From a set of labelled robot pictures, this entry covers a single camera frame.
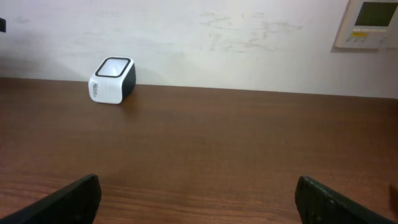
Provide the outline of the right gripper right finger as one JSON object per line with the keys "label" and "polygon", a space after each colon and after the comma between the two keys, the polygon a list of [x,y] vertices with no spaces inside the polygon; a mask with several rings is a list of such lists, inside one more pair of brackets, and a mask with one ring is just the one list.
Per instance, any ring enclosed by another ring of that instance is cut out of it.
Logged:
{"label": "right gripper right finger", "polygon": [[303,224],[396,224],[307,175],[298,179],[295,204]]}

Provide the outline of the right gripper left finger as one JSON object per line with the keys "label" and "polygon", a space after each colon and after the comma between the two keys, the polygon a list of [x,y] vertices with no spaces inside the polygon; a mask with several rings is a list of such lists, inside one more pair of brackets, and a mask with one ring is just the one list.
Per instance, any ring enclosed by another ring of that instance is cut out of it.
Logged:
{"label": "right gripper left finger", "polygon": [[101,201],[98,176],[86,175],[1,219],[1,224],[92,224]]}

